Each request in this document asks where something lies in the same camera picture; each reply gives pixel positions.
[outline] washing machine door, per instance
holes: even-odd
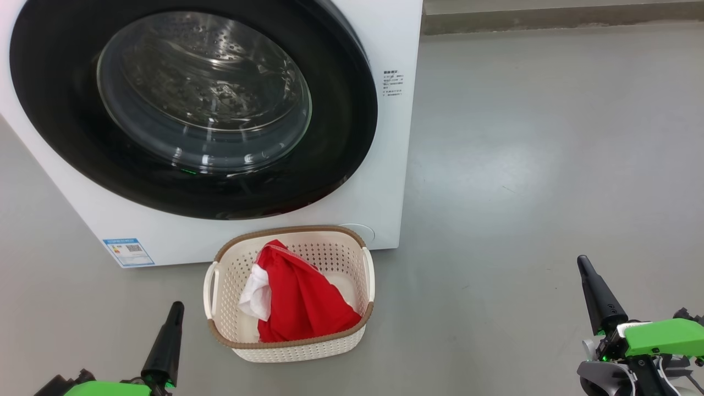
[[[309,205],[354,173],[376,130],[367,59],[328,0],[28,0],[10,64],[68,163],[183,216]]]

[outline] sticker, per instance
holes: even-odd
[[[384,70],[382,85],[382,96],[400,96],[403,93],[403,74],[398,74],[398,70]]]
[[[115,259],[123,267],[152,266],[154,261],[136,239],[103,240]]]

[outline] baseboard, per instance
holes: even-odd
[[[704,20],[704,1],[424,15],[424,35]]]

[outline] red garment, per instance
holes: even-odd
[[[354,327],[362,319],[319,270],[273,240],[257,264],[269,274],[271,316],[259,320],[261,342],[320,337]]]

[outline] front-loading washing machine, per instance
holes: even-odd
[[[121,266],[293,225],[397,247],[421,8],[4,0],[0,114]]]

